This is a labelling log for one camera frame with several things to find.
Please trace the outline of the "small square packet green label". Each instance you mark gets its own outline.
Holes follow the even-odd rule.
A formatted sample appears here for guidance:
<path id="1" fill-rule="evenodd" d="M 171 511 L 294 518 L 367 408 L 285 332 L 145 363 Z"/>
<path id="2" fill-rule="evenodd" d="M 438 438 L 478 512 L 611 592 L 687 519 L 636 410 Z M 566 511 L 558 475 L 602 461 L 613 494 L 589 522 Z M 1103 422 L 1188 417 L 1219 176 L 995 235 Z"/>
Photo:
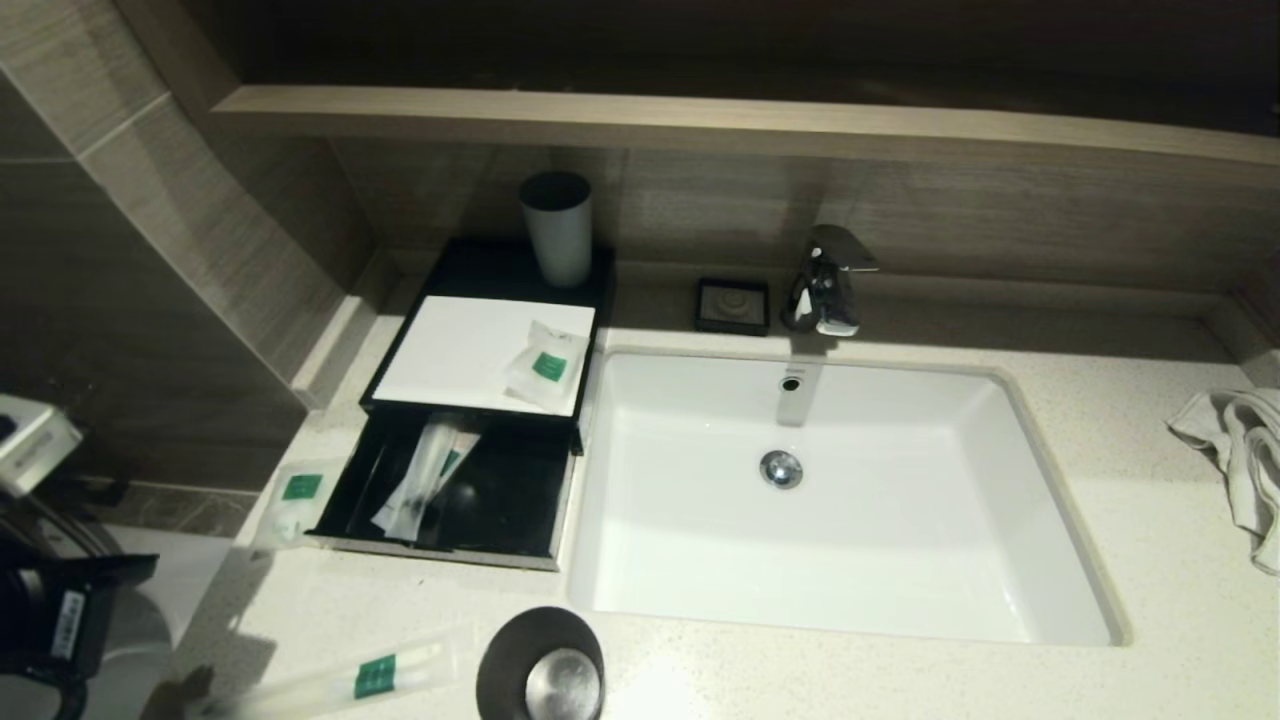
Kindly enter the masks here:
<path id="1" fill-rule="evenodd" d="M 568 416 L 588 351 L 588 338 L 531 322 L 527 342 L 504 373 L 504 395 L 541 411 Z"/>
<path id="2" fill-rule="evenodd" d="M 250 543 L 255 553 L 315 544 L 308 536 L 326 507 L 346 466 L 342 457 L 285 462 L 271 480 L 268 506 Z"/>

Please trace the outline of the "long white packet green label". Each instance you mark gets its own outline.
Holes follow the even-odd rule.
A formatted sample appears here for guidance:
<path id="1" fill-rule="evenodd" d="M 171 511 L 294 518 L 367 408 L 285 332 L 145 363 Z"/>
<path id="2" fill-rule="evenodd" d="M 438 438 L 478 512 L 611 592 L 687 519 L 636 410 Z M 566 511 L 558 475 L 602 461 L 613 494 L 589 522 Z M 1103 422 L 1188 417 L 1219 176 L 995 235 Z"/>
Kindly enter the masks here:
<path id="1" fill-rule="evenodd" d="M 458 462 L 454 450 L 458 438 L 460 419 L 454 414 L 436 414 L 422 428 L 403 479 L 372 518 L 384 537 L 394 541 L 419 537 L 429 503 Z"/>
<path id="2" fill-rule="evenodd" d="M 360 662 L 256 685 L 187 706 L 186 720 L 319 720 L 356 706 L 451 684 L 458 648 L 448 641 L 410 646 Z"/>
<path id="3" fill-rule="evenodd" d="M 421 430 L 399 487 L 399 507 L 387 536 L 398 541 L 419 537 L 430 502 L 475 448 L 480 433 L 456 414 L 436 414 Z"/>

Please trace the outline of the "black plastic tray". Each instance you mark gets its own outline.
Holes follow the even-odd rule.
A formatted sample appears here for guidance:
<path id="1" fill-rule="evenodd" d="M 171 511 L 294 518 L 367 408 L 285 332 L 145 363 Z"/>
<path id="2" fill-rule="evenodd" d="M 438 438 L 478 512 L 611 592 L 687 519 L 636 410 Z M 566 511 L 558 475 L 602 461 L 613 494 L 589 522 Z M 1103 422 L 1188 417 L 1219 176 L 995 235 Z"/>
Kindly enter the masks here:
<path id="1" fill-rule="evenodd" d="M 375 527 L 430 419 L 371 414 L 308 538 L 355 553 L 557 571 L 561 515 L 582 447 L 572 421 L 481 416 L 477 446 L 428 502 L 416 537 L 392 539 Z"/>

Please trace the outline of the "black amenity tray with drawer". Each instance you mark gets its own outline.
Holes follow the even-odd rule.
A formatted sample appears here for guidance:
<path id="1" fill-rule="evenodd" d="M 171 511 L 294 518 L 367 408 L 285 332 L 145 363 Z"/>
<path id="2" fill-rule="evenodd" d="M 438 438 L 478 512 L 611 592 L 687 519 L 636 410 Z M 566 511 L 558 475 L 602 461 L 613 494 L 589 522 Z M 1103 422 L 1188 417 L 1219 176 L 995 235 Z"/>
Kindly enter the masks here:
<path id="1" fill-rule="evenodd" d="M 581 450 L 575 456 L 582 455 L 589 437 L 589 421 L 584 416 L 584 409 L 590 404 L 591 389 L 589 379 L 593 374 L 593 352 L 596 348 L 596 334 L 604 329 L 611 320 L 614 301 L 616 272 L 614 251 L 611 249 L 596 249 L 591 254 L 591 272 L 589 278 L 575 288 L 556 288 L 548 284 L 541 277 L 532 246 L 524 238 L 499 240 L 470 240 L 453 238 L 442 251 L 434 268 L 428 274 L 416 299 L 410 305 L 406 318 L 429 295 L 442 295 L 467 299 L 499 299 L 540 304 L 563 304 L 593 307 L 596 319 L 593 323 L 591 334 L 588 338 L 588 351 L 582 365 L 579 389 L 576 392 L 573 413 L 570 416 L 538 415 L 531 413 L 506 413 L 494 410 L 475 410 L 466 407 L 444 407 L 417 404 L 369 404 L 367 391 L 383 366 L 384 357 L 393 347 L 402 329 L 399 327 L 387 354 L 383 356 L 372 379 L 364 391 L 358 401 L 362 410 L 371 415 L 378 411 L 394 413 L 462 413 L 479 416 L 515 416 L 517 419 L 572 421 L 579 429 Z"/>

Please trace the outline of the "grey toilet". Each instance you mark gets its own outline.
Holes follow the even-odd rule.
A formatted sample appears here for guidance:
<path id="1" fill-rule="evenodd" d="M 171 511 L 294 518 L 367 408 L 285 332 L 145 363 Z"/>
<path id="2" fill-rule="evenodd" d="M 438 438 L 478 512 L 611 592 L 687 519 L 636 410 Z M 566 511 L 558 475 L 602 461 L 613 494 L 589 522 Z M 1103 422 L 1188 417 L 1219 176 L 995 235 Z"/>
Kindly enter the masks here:
<path id="1" fill-rule="evenodd" d="M 197 606 L 192 594 L 122 591 L 101 666 L 88 682 L 82 720 L 140 720 L 155 688 L 168 678 L 172 656 Z"/>

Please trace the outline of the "round black dish metal centre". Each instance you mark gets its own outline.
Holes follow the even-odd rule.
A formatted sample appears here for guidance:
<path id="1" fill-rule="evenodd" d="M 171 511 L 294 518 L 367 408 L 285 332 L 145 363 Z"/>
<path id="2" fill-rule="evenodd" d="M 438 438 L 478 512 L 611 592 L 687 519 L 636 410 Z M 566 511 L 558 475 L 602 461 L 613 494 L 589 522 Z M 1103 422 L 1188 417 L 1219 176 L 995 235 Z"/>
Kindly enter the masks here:
<path id="1" fill-rule="evenodd" d="M 475 693 L 483 720 L 600 720 L 605 664 L 599 639 L 567 609 L 524 611 L 488 644 Z"/>

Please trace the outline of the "white ribbed mat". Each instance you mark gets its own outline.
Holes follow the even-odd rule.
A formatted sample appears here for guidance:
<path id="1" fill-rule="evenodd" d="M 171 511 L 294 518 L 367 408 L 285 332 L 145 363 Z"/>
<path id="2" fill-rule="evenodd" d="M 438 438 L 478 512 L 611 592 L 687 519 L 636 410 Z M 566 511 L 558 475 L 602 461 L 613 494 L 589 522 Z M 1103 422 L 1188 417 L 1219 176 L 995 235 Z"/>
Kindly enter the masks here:
<path id="1" fill-rule="evenodd" d="M 586 340 L 595 319 L 595 309 L 580 305 L 429 295 L 401 327 L 367 402 L 570 416 L 579 373 L 550 410 L 509 395 L 506 370 L 529 346 L 534 323 Z"/>

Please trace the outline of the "grey cup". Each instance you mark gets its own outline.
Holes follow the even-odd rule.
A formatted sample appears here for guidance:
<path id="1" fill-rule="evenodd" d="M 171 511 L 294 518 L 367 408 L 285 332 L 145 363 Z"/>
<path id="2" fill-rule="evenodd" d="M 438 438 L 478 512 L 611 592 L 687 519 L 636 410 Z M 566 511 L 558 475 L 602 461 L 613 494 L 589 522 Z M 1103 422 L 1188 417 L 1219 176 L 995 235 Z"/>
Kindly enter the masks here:
<path id="1" fill-rule="evenodd" d="M 579 287 L 593 261 L 593 188 L 572 172 L 545 172 L 518 188 L 532 250 L 544 281 L 557 288 Z"/>

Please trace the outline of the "black soap dish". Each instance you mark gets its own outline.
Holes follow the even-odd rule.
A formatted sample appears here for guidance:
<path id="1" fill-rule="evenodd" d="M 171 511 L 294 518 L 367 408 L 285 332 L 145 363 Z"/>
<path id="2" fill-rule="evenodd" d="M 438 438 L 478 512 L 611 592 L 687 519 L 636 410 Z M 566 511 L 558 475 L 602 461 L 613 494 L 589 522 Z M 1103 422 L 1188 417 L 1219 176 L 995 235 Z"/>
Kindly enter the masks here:
<path id="1" fill-rule="evenodd" d="M 769 288 L 758 282 L 700 278 L 692 324 L 705 333 L 765 337 L 771 332 Z"/>

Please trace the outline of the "chrome faucet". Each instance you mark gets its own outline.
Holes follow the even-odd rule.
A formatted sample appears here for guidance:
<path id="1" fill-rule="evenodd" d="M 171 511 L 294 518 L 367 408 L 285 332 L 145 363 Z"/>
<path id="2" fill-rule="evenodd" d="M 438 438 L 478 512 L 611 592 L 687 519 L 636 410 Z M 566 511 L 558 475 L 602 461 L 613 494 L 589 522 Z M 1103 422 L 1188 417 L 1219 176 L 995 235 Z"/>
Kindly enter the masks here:
<path id="1" fill-rule="evenodd" d="M 847 228 L 813 225 L 780 320 L 794 333 L 854 337 L 861 320 L 852 275 L 879 269 L 876 255 Z"/>

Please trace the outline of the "white sink basin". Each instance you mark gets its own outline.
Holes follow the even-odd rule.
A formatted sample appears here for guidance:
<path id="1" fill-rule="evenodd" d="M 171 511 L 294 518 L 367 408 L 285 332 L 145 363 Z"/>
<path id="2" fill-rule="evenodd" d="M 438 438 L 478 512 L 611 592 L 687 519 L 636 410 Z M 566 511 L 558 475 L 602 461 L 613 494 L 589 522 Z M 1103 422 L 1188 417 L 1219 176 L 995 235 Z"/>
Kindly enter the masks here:
<path id="1" fill-rule="evenodd" d="M 1119 621 L 996 375 L 612 354 L 567 594 L 653 618 L 1116 646 Z M 803 482 L 759 461 L 795 455 Z"/>

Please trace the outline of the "white towel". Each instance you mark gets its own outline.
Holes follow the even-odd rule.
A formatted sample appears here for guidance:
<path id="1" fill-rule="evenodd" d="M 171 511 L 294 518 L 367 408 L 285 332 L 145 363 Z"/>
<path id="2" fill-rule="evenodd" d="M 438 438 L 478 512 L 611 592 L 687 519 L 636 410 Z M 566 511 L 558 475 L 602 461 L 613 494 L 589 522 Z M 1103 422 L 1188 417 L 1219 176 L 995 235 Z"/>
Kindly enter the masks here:
<path id="1" fill-rule="evenodd" d="M 1280 578 L 1280 388 L 1211 389 L 1166 420 L 1225 479 L 1233 524 L 1251 534 L 1251 562 Z"/>

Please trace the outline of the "wooden wall shelf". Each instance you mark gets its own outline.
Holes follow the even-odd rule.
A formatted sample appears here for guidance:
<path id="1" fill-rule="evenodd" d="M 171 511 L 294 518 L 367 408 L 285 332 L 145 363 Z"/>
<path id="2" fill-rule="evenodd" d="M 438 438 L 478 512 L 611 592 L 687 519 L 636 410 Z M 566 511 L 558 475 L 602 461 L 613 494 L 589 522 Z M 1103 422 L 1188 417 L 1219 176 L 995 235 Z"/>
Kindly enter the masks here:
<path id="1" fill-rule="evenodd" d="M 1280 138 L 1014 111 L 466 88 L 246 85 L 210 109 L 242 132 L 630 146 L 815 158 L 1088 152 L 1280 174 Z"/>

